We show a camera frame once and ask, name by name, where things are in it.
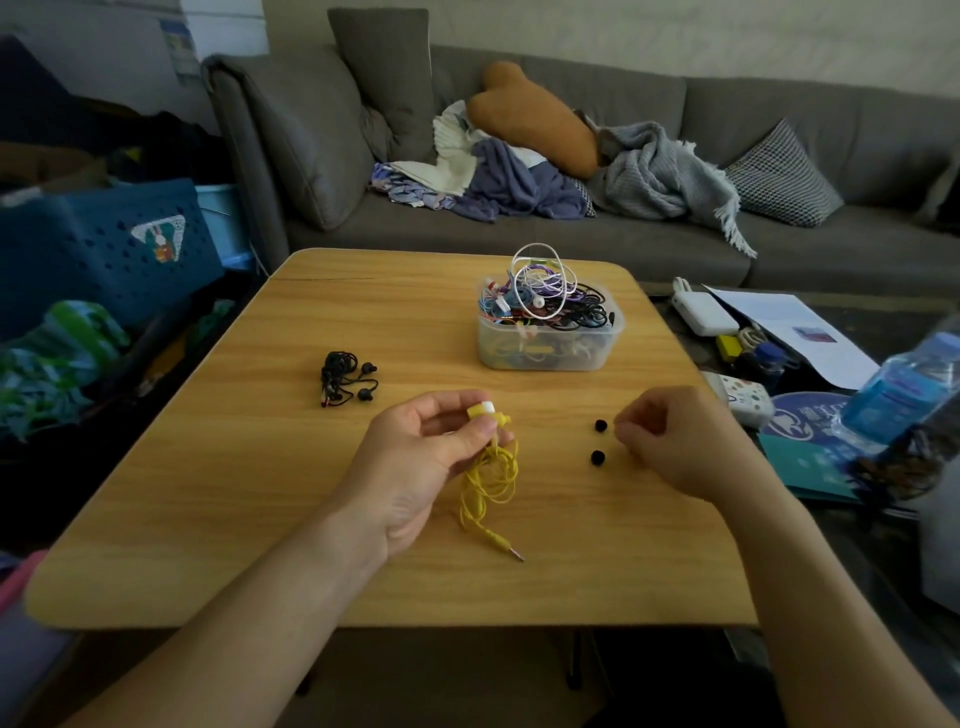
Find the person's left hand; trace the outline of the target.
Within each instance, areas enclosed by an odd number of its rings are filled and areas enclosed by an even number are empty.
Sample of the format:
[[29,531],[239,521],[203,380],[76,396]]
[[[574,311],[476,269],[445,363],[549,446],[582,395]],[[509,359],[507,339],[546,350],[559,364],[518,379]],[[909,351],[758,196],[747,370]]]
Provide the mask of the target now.
[[371,528],[380,560],[406,551],[439,493],[474,463],[497,423],[489,417],[421,420],[417,396],[376,415],[335,491]]

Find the white paper sheet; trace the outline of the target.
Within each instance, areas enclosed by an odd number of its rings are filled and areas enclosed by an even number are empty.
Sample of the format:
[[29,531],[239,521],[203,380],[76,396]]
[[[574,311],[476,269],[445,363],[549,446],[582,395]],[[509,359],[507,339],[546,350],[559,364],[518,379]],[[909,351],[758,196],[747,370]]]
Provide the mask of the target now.
[[881,366],[797,296],[707,286],[706,291],[790,350],[829,385],[863,387]]

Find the patterned cloth garment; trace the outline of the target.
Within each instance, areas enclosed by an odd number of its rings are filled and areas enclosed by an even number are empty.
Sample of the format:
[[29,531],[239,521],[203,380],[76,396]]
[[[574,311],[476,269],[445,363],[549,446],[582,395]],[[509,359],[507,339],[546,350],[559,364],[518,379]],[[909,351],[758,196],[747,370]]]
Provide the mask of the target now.
[[454,197],[426,187],[382,162],[373,164],[367,189],[412,209],[450,211],[455,205]]

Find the purple cloth garment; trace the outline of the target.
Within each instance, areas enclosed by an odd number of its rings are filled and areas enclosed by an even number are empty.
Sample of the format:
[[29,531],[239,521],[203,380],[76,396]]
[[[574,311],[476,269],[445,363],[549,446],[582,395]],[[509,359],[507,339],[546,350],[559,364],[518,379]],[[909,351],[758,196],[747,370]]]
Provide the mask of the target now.
[[549,161],[527,167],[505,142],[487,138],[473,145],[477,165],[450,212],[493,224],[502,216],[539,216],[555,221],[588,217],[591,203],[576,180]]

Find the white patterned small case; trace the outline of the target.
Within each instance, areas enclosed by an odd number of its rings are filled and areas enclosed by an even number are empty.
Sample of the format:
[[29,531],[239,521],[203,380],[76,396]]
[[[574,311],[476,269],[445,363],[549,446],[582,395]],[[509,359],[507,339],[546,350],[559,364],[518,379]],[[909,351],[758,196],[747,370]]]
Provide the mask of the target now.
[[762,384],[713,371],[700,374],[741,427],[760,431],[772,422],[776,407]]

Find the person's left forearm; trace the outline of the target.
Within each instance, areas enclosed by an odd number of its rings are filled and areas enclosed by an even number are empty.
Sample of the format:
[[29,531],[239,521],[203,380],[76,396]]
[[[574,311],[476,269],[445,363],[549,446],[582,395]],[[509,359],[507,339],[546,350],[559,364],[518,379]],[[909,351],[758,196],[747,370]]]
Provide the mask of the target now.
[[273,728],[385,564],[386,533],[348,509],[308,521],[59,728]]

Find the blue round hand fan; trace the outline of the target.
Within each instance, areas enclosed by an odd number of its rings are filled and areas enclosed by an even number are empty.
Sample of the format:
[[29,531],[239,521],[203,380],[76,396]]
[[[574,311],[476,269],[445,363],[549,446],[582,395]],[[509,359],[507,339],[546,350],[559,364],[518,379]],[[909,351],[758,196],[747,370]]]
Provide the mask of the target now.
[[848,394],[805,391],[776,394],[772,397],[773,418],[760,435],[810,443],[825,450],[829,459],[841,468],[867,452],[834,434],[834,418],[846,406]]

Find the white power adapter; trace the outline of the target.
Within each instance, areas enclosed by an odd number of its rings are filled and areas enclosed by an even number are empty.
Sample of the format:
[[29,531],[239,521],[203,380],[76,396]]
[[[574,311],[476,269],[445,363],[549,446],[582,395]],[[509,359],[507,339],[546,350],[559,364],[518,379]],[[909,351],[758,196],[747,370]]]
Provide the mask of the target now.
[[671,306],[699,337],[736,336],[738,321],[709,292],[695,291],[683,277],[674,277]]

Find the brown heart-shaped pillow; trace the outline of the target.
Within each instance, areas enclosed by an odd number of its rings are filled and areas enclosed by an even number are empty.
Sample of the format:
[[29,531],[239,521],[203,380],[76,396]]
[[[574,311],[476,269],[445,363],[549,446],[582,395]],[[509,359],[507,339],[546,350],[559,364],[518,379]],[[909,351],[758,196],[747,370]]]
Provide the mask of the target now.
[[513,147],[535,151],[567,176],[586,180],[600,167],[595,132],[572,108],[501,60],[481,76],[482,91],[465,104],[474,127]]

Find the black wired earphones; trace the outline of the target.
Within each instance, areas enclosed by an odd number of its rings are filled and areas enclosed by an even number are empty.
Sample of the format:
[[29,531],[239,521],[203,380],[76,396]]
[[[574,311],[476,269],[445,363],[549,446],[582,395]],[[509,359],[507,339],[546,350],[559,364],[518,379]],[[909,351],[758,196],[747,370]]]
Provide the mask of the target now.
[[370,361],[360,362],[345,350],[331,350],[320,369],[320,407],[342,407],[357,400],[369,403],[379,388],[378,367]]

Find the light blue plastic box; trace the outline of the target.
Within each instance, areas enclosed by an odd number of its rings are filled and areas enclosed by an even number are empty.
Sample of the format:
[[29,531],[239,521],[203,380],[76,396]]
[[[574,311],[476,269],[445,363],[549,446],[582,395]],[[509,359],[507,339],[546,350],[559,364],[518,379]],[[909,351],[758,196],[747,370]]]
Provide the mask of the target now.
[[237,185],[196,185],[195,190],[222,266],[234,271],[254,272],[257,261]]

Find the teal booklet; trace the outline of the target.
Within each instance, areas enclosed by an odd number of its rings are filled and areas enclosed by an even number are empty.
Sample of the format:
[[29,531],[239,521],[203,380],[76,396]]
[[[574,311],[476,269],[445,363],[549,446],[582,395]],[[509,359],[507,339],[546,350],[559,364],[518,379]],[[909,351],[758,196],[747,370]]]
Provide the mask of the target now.
[[850,480],[821,445],[764,433],[757,441],[776,475],[798,499],[859,503]]

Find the green patterned cloth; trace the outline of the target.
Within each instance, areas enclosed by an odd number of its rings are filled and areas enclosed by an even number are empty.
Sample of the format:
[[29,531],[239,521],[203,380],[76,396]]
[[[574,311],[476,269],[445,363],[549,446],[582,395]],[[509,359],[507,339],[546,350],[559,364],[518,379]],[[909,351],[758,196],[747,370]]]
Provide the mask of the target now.
[[85,390],[130,346],[130,335],[101,304],[52,304],[36,328],[0,343],[0,442],[78,425],[93,406]]

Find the yellow wired earphones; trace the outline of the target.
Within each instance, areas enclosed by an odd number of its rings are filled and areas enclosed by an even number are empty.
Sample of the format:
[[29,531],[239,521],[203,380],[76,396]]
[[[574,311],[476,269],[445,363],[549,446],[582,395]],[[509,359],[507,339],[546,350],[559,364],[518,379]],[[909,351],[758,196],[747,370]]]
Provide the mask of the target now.
[[507,443],[501,440],[511,418],[500,412],[488,399],[469,407],[466,414],[471,420],[479,417],[493,419],[496,422],[496,431],[481,449],[476,460],[462,474],[458,509],[461,528],[480,535],[498,551],[524,563],[524,557],[510,541],[485,523],[491,505],[509,504],[517,492],[520,471],[519,444],[515,439],[510,439]]

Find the grey sofa cushion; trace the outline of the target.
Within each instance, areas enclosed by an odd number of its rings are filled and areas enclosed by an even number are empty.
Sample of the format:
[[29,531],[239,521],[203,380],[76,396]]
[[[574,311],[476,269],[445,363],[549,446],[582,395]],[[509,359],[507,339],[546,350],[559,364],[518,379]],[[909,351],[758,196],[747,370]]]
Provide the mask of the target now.
[[327,19],[361,94],[361,131],[374,159],[435,164],[428,10],[337,6]]

